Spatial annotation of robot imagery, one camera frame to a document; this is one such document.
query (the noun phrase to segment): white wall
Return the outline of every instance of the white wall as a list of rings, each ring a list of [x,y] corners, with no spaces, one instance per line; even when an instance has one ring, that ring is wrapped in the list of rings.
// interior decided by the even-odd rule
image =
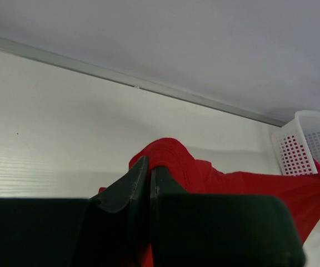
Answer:
[[[320,110],[320,1],[9,0],[0,36],[281,120]]]
[[[0,196],[93,196],[166,136],[223,172],[279,174],[275,129],[0,52]],[[304,248],[320,266],[320,234]]]

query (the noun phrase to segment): red cloth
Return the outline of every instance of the red cloth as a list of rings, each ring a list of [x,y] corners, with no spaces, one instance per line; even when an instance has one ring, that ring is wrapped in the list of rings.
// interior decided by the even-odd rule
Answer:
[[[106,189],[106,187],[100,187],[100,188],[98,189],[98,192],[101,193],[104,189]]]
[[[315,159],[313,159],[313,161],[314,161],[314,165],[316,166],[318,173],[320,174],[320,163],[318,161],[316,161]]]
[[[141,156],[149,157],[149,173],[166,166],[172,177],[191,193],[272,195],[289,208],[302,242],[320,219],[320,174],[281,176],[234,172],[223,174],[208,161],[195,160],[177,140],[159,139],[134,156],[131,168]],[[153,266],[149,249],[143,266]]]

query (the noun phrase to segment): wood grain texture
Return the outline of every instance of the wood grain texture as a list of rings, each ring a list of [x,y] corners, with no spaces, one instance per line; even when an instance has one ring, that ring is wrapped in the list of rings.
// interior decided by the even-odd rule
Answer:
[[[0,52],[0,196],[91,197],[161,137],[179,139],[223,172],[280,174],[274,130]],[[320,261],[315,245],[312,262]]]

